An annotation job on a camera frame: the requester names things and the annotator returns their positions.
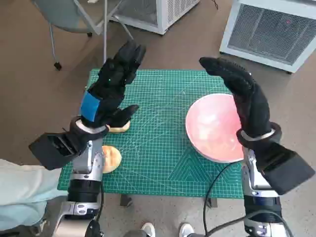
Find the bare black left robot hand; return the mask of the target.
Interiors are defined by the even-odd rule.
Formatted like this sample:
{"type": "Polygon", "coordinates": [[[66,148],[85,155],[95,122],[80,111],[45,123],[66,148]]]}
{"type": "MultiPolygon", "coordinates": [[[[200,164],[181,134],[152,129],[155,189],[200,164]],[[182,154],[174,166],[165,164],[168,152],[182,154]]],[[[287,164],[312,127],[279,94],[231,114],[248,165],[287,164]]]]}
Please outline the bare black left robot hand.
{"type": "Polygon", "coordinates": [[[130,121],[139,106],[130,105],[124,109],[119,106],[125,97],[125,87],[136,78],[145,53],[145,46],[130,40],[113,58],[106,60],[97,81],[88,88],[81,102],[80,115],[85,126],[121,128],[130,121]]]}

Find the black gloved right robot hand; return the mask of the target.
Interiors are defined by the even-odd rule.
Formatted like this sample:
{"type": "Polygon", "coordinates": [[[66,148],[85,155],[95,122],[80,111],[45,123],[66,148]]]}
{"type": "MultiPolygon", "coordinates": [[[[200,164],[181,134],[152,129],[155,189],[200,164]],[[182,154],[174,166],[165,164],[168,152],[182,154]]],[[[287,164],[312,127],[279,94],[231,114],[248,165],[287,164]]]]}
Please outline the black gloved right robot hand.
{"type": "Polygon", "coordinates": [[[271,132],[268,101],[251,73],[223,58],[201,57],[199,63],[211,76],[219,76],[232,93],[242,130],[251,138],[271,132]]]}

